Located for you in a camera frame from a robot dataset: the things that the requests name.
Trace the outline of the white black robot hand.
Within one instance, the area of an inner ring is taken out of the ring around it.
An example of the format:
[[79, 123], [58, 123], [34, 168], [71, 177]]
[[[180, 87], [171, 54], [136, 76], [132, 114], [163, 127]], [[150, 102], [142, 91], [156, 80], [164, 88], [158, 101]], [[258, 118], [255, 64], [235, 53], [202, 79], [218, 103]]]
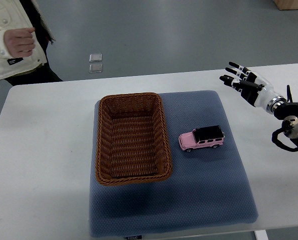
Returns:
[[273, 108], [273, 105], [279, 101], [279, 94], [263, 76], [237, 63], [230, 61], [228, 64], [231, 68], [226, 67], [225, 70], [243, 81], [228, 75], [222, 75], [219, 79], [224, 85], [241, 93], [242, 98], [253, 107]]

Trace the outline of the person's bare hand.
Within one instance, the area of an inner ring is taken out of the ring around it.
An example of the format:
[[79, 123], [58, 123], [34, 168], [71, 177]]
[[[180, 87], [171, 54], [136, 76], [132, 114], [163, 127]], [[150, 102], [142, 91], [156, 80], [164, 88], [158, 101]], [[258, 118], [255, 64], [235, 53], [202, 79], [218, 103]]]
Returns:
[[4, 43], [13, 58], [26, 58], [32, 55], [35, 48], [34, 32], [34, 27], [5, 31]]

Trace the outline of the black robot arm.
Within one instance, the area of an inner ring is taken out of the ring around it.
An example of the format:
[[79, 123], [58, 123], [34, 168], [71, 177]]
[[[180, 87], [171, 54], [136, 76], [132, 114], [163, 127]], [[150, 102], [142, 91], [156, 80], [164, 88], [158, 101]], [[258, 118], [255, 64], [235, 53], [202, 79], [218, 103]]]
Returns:
[[298, 102], [294, 102], [290, 85], [286, 86], [286, 97], [276, 93], [272, 84], [263, 76], [234, 62], [225, 70], [233, 75], [219, 77], [223, 84], [240, 93], [241, 97], [255, 108], [281, 120], [281, 127], [271, 135], [271, 141], [288, 152], [298, 152]]

